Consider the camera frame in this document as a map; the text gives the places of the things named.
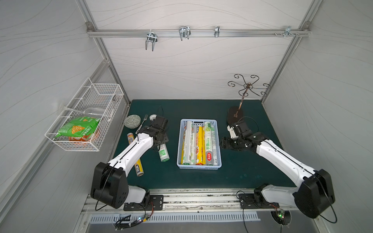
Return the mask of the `light blue perforated plastic basket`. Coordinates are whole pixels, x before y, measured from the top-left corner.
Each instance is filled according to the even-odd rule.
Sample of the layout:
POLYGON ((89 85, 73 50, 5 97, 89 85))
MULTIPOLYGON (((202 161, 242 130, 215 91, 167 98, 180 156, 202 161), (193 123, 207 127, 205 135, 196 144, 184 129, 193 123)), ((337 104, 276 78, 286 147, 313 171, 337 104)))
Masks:
POLYGON ((218 170, 221 168, 216 120, 181 120, 176 164, 184 170, 218 170))

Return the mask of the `short yellow orange wrap roll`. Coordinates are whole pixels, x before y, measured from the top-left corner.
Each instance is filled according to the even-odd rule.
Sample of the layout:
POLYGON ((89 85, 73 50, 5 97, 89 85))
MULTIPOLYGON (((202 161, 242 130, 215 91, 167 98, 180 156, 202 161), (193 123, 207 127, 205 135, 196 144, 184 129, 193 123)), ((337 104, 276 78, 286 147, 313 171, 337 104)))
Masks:
POLYGON ((196 165, 203 165, 202 148, 202 126, 198 126, 196 144, 196 165))

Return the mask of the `long yellow plastic wrap roll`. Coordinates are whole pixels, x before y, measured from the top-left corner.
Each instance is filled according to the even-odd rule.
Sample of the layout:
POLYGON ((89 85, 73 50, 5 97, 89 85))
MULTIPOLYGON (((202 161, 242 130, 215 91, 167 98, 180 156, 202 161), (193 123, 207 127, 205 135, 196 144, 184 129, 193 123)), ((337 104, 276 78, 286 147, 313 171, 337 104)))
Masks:
POLYGON ((183 141, 182 141, 182 153, 181 153, 181 162, 180 164, 183 165, 184 164, 184 155, 185 155, 185 141, 186 141, 186 127, 184 127, 184 130, 183 130, 183 141))

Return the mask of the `white green long wrap roll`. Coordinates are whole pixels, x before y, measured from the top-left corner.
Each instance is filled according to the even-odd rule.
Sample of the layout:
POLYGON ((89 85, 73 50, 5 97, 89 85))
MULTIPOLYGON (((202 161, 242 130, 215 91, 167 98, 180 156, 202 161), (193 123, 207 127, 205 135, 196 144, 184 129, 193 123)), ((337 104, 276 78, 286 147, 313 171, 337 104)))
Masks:
POLYGON ((216 144, 216 133, 215 127, 211 126, 211 136, 212 136, 212 151, 213 151, 213 165, 218 165, 218 157, 217 157, 217 144, 216 144))

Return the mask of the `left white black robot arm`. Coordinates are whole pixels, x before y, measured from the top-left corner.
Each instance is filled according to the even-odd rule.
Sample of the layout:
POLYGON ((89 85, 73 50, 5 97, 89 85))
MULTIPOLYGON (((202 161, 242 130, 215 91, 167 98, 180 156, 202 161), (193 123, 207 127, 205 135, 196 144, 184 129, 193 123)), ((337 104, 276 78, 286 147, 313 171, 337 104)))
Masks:
POLYGON ((134 141, 108 163, 100 162, 94 169, 91 198, 118 209, 127 203, 148 207, 150 192, 139 186, 129 185, 127 177, 141 156, 151 148, 167 143, 168 120, 157 116, 149 126, 139 130, 134 141))

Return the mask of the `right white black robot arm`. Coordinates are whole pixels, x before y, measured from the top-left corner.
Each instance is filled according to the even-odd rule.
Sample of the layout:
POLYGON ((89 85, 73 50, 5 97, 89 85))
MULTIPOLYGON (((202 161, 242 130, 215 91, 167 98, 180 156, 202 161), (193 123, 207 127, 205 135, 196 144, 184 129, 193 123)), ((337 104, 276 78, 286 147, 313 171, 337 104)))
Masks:
POLYGON ((297 207, 305 216, 317 218, 335 202, 331 175, 321 169, 305 165, 282 150, 263 133, 253 133, 242 119, 229 123, 230 137, 223 137, 220 146, 224 149, 251 150, 265 158, 282 171, 295 187, 263 184, 254 190, 258 204, 273 203, 297 207))

